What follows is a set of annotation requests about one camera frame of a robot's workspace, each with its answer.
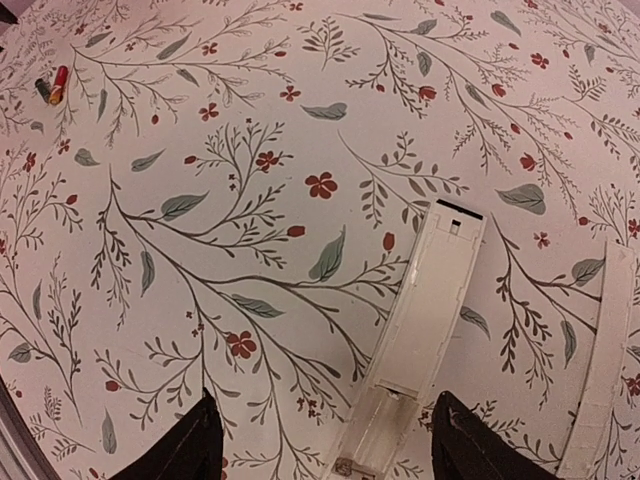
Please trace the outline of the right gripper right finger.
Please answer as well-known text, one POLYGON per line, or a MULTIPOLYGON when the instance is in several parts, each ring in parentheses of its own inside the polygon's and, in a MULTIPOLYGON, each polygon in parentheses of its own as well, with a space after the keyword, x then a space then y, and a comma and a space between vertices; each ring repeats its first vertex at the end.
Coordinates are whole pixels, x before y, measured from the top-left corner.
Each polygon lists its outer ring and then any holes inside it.
POLYGON ((453 393, 443 391, 432 414, 432 469, 435 480, 555 480, 480 420, 453 393))

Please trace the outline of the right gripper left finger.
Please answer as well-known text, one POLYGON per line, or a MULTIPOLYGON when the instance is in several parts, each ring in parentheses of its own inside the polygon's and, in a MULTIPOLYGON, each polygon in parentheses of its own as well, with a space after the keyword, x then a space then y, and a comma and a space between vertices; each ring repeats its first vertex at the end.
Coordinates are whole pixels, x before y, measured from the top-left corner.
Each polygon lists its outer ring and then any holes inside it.
POLYGON ((112 476, 114 480, 220 480, 224 433, 215 398, 202 398, 147 452, 112 476))

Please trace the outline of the white remote control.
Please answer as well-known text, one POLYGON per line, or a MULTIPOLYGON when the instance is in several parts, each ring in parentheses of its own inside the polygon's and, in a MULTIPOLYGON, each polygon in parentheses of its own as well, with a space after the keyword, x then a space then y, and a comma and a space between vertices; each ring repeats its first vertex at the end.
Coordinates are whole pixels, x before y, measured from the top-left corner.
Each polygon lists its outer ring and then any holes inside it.
POLYGON ((403 449, 435 381, 475 268, 485 216, 444 199, 431 203, 385 330, 325 479, 383 479, 403 449))

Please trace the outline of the white remote battery cover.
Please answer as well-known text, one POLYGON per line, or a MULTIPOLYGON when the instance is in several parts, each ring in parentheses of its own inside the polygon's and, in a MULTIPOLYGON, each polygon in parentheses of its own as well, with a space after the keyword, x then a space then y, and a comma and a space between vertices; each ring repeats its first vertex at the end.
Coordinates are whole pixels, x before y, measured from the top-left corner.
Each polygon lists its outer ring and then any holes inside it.
POLYGON ((635 283, 636 253, 609 241, 597 330, 576 420, 564 449, 557 475, 587 479, 606 450, 606 431, 628 343, 635 283))

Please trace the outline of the dark green AAA battery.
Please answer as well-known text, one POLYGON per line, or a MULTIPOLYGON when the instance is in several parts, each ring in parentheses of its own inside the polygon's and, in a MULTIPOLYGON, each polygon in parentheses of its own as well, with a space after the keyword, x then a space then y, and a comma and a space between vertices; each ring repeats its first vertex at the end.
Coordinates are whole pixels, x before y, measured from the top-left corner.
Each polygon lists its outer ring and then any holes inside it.
POLYGON ((38 78, 35 80, 34 86, 43 101, 46 104, 50 104, 52 96, 52 87, 50 83, 43 78, 38 78))

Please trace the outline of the red AAA battery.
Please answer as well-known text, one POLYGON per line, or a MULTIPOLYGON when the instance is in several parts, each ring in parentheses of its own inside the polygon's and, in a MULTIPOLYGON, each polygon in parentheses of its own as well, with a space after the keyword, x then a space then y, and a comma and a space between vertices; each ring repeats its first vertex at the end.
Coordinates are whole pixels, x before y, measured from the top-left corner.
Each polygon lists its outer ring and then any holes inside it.
POLYGON ((57 69, 53 86, 51 88, 51 93, 49 96, 50 105, 58 105, 62 101, 66 84, 67 84, 68 74, 69 74, 69 69, 65 65, 61 65, 57 69))

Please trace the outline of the floral patterned table mat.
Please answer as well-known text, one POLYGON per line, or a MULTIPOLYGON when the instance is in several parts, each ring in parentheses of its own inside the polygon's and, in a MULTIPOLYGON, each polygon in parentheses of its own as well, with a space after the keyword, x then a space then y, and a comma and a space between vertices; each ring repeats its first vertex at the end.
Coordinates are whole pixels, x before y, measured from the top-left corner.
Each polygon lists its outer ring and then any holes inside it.
POLYGON ((226 479, 317 479, 437 198, 487 217, 437 386, 559 467, 639 246, 621 1, 33 1, 1 30, 1 374, 51 479, 200 398, 226 479), (63 99, 46 104, 69 69, 63 99))

